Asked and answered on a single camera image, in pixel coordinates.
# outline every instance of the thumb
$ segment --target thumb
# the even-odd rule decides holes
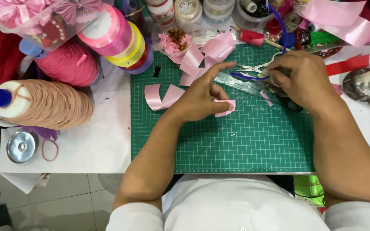
[[[233,108],[234,106],[228,102],[212,102],[211,114],[226,112]]]
[[[277,82],[276,84],[279,84],[282,88],[289,87],[291,85],[291,79],[278,70],[270,70],[268,71],[268,74],[273,78],[273,81]]]

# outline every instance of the white table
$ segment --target white table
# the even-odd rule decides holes
[[[370,54],[370,47],[344,47],[339,54],[326,60],[334,63],[358,54]],[[55,161],[47,162],[38,148],[34,156],[23,164],[15,164],[7,157],[6,143],[18,128],[1,132],[0,173],[10,182],[29,193],[41,173],[124,173],[131,162],[130,77],[121,69],[101,59],[105,79],[91,87],[95,100],[95,114],[87,124],[62,131],[56,141],[59,152]],[[341,84],[346,74],[330,76],[332,83]],[[370,145],[370,106],[346,101],[359,128]],[[54,152],[49,142],[45,151]]]

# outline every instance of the grid lines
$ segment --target grid lines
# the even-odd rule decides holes
[[[261,48],[241,44],[236,45],[226,61],[254,66],[269,62],[276,52],[278,50],[267,44]],[[155,66],[161,67],[158,78],[153,77]],[[144,97],[144,87],[160,83],[160,96],[163,99],[170,84],[179,86],[181,75],[182,71],[175,63],[156,52],[150,69],[131,76],[132,159],[165,112],[149,108]],[[279,104],[269,107],[263,98],[219,85],[230,99],[236,99],[236,109],[227,116],[209,116],[201,121],[187,123],[181,129],[175,157],[176,173],[315,171],[312,164],[312,121],[309,115],[286,111]],[[267,95],[271,99],[274,97],[270,92]]]

